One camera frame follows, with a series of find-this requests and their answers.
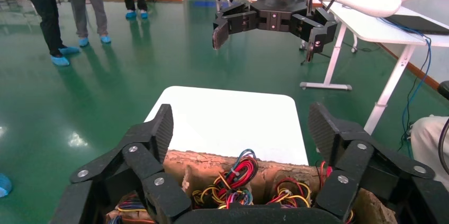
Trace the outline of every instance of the white desk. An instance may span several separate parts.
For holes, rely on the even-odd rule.
[[[352,90],[350,85],[330,83],[332,74],[334,73],[335,65],[337,64],[337,59],[340,53],[340,48],[342,46],[346,28],[349,28],[355,34],[355,36],[365,41],[405,45],[405,48],[401,56],[399,57],[398,62],[396,63],[396,66],[394,67],[394,70],[391,73],[391,76],[388,79],[388,82],[379,97],[379,100],[374,104],[374,109],[371,112],[368,121],[366,122],[365,130],[369,134],[372,134],[383,111],[387,107],[388,99],[390,98],[394,88],[396,87],[399,78],[402,75],[402,72],[404,71],[408,61],[410,60],[411,55],[413,54],[415,46],[425,46],[426,42],[417,34],[412,34],[400,30],[395,26],[383,22],[377,17],[371,17],[356,10],[343,7],[340,3],[334,3],[330,8],[330,11],[339,21],[341,21],[342,26],[340,28],[340,32],[338,33],[337,41],[335,43],[332,57],[327,68],[324,83],[303,82],[300,84],[300,86],[303,88],[314,87]],[[396,14],[418,15],[432,22],[435,22],[436,24],[449,28],[449,26],[447,25],[441,24],[435,20],[432,20],[404,7],[401,7]],[[449,47],[449,36],[432,34],[427,34],[427,36],[432,39],[432,47]]]
[[[295,102],[285,95],[172,86],[161,104],[173,110],[168,149],[238,157],[251,148],[265,161],[308,165]]]

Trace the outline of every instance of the red wire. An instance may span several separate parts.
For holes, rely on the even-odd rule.
[[[332,174],[332,171],[333,171],[332,167],[328,166],[326,169],[326,176],[329,177]]]
[[[226,209],[229,209],[229,203],[230,203],[230,201],[231,201],[232,195],[233,195],[233,194],[231,194],[231,195],[228,197],[228,199],[226,199]]]
[[[324,164],[325,164],[325,163],[326,163],[325,161],[323,161],[323,162],[321,163],[320,173],[318,174],[318,175],[321,177],[321,187],[324,186],[324,177],[323,177],[324,171],[323,171],[323,169],[324,169]]]
[[[238,172],[238,173],[244,172],[244,176],[240,180],[234,182],[234,178],[236,178],[236,174],[234,172],[229,174],[229,177],[226,179],[226,182],[228,183],[229,187],[231,187],[231,189],[243,187],[251,179],[251,175],[254,172],[254,166],[253,166],[253,162],[251,162],[250,159],[252,159],[255,162],[253,157],[245,156],[244,158],[241,159],[241,162],[237,165],[236,169],[234,170],[235,172]],[[218,185],[219,183],[222,183],[222,180],[217,180],[217,183],[215,185]],[[222,198],[226,194],[227,190],[228,190],[227,187],[221,188],[220,191],[218,192],[218,197]]]
[[[269,203],[273,203],[273,202],[276,202],[276,200],[278,200],[278,199],[280,199],[280,198],[282,198],[284,195],[278,195],[277,197],[275,197],[275,198],[273,198],[273,199],[271,199],[271,201],[269,201]]]

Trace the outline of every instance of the green floor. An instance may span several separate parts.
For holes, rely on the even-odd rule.
[[[37,17],[24,17],[14,7],[0,11],[0,173],[14,184],[14,191],[0,199],[1,223],[48,223],[69,175],[142,122],[167,87],[292,97],[313,164],[319,156],[307,131],[309,105],[322,102],[336,117],[364,124],[396,62],[372,43],[360,41],[356,55],[343,46],[333,82],[351,84],[353,91],[303,90],[302,81],[322,82],[329,60],[316,56],[300,66],[304,53],[291,34],[254,30],[233,35],[214,51],[214,7],[195,6],[194,0],[150,4],[149,21],[132,22],[124,19],[122,3],[105,7],[112,43],[101,45],[89,7],[91,45],[71,57],[67,68],[50,62]],[[59,12],[65,44],[75,45],[70,4],[62,3]],[[349,33],[346,37],[352,43]],[[331,49],[327,45],[325,53]],[[391,148],[399,146],[401,114],[413,79],[405,72],[374,133]],[[411,111],[416,120],[449,109],[446,100],[424,86]]]

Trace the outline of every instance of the blue wire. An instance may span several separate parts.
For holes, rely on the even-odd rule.
[[[421,79],[421,81],[419,82],[419,84],[418,84],[418,86],[416,87],[415,91],[413,92],[411,98],[410,98],[409,100],[407,100],[407,106],[404,108],[404,111],[402,112],[402,128],[404,129],[404,131],[407,131],[407,124],[405,124],[405,115],[406,115],[407,110],[408,110],[409,107],[410,107],[410,103],[411,103],[411,102],[413,101],[413,99],[415,98],[416,93],[417,93],[418,90],[421,88],[421,86],[422,86],[424,80],[426,79],[426,77],[427,77],[427,75],[428,75],[428,72],[429,72],[429,69],[430,69],[430,63],[432,62],[432,39],[429,38],[429,37],[427,37],[427,36],[425,36],[424,34],[420,33],[419,31],[414,30],[414,29],[411,29],[411,28],[408,28],[408,27],[405,27],[405,26],[402,26],[402,25],[397,25],[397,24],[392,23],[392,22],[389,22],[389,21],[387,21],[387,20],[385,20],[385,19],[383,19],[383,18],[381,18],[381,20],[382,20],[383,22],[389,24],[389,25],[396,26],[396,27],[398,27],[398,28],[400,28],[400,29],[402,29],[402,30],[410,31],[410,32],[416,33],[417,35],[419,35],[419,36],[421,36],[421,37],[423,37],[423,38],[425,39],[425,41],[426,41],[426,43],[427,43],[427,46],[428,46],[429,63],[427,64],[426,72],[424,73],[424,77]],[[409,145],[409,144],[407,144],[407,148],[408,148],[408,155],[409,155],[409,157],[411,157],[410,145]]]

